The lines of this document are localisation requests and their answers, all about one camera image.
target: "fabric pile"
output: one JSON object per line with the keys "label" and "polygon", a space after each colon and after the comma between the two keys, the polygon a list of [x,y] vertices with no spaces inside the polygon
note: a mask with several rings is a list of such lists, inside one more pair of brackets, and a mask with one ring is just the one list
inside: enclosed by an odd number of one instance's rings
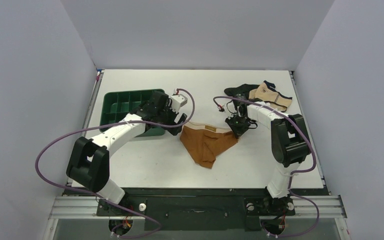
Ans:
{"label": "fabric pile", "polygon": [[238,142],[228,128],[194,122],[183,126],[180,141],[195,163],[209,169],[213,167],[219,154]]}

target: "green compartment tray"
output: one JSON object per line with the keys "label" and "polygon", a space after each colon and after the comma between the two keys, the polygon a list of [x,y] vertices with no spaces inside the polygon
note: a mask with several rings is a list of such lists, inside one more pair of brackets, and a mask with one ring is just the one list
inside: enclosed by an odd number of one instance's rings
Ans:
{"label": "green compartment tray", "polygon": [[[108,92],[103,97],[100,126],[120,122],[130,111],[141,103],[148,101],[153,91],[164,93],[162,89]],[[108,130],[108,128],[100,129],[101,132],[105,132],[106,130]],[[166,130],[156,126],[137,137],[161,136],[164,135],[164,133],[166,133]]]}

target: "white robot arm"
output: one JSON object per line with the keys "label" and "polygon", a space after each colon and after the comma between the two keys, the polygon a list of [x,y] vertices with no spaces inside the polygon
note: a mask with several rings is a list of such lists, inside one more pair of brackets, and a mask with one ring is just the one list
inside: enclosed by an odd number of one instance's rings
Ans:
{"label": "white robot arm", "polygon": [[[181,94],[168,96],[155,91],[149,101],[132,110],[120,122],[150,121],[177,125],[186,120],[187,116],[182,114],[178,122],[175,122],[180,108],[187,102],[188,99]],[[110,157],[128,141],[151,127],[143,122],[127,123],[111,127],[89,139],[80,137],[74,143],[66,170],[67,176],[108,201],[119,204],[126,193],[110,179]],[[166,130],[175,136],[182,127]]]}
{"label": "white robot arm", "polygon": [[[270,106],[269,103],[258,101],[258,105],[247,105],[233,101],[236,113],[229,116],[225,121],[232,129],[237,138],[244,134],[250,125],[259,123],[271,131],[271,150],[277,161],[276,169],[267,185],[267,191],[273,199],[288,197],[291,172],[298,169],[300,164],[310,154],[310,149],[297,133],[296,129],[283,117],[274,111],[262,106]],[[308,138],[304,118],[300,114],[289,115],[299,129]]]}

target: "white tabletop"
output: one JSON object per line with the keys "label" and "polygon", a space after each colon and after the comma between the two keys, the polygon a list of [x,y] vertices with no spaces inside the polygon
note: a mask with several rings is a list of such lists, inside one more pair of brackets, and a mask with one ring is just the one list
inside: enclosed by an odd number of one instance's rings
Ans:
{"label": "white tabletop", "polygon": [[[288,114],[300,114],[294,86],[288,71],[268,70],[105,70],[90,117],[89,126],[98,126],[104,95],[147,89],[163,89],[172,94],[175,88],[183,88],[193,95],[196,103],[191,121],[228,128],[226,114],[218,111],[214,96],[225,96],[223,90],[242,84],[261,84],[264,80],[274,83],[276,90],[292,97]],[[189,116],[191,101],[181,112]],[[86,138],[100,134],[90,131]],[[110,178],[122,188],[264,188],[270,182],[276,166],[271,150],[270,131],[262,126],[248,130],[239,142],[217,156],[212,169],[196,164],[179,135],[166,132],[162,136],[137,137],[128,142],[110,159]],[[311,156],[299,169],[312,165]],[[80,187],[77,182],[73,187]],[[292,188],[322,188],[322,180],[316,167],[308,173],[295,176]]]}

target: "brown cloth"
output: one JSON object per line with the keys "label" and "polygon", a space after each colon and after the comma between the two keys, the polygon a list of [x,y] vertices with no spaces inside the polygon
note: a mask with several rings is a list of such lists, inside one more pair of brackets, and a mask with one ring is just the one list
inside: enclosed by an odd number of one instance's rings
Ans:
{"label": "brown cloth", "polygon": [[261,99],[274,109],[285,112],[292,103],[292,97],[282,95],[275,90],[275,85],[271,82],[264,81],[256,90],[249,92],[249,98],[253,96],[256,99]]}
{"label": "brown cloth", "polygon": [[219,154],[238,142],[230,129],[193,122],[183,126],[180,141],[195,163],[209,169]]}

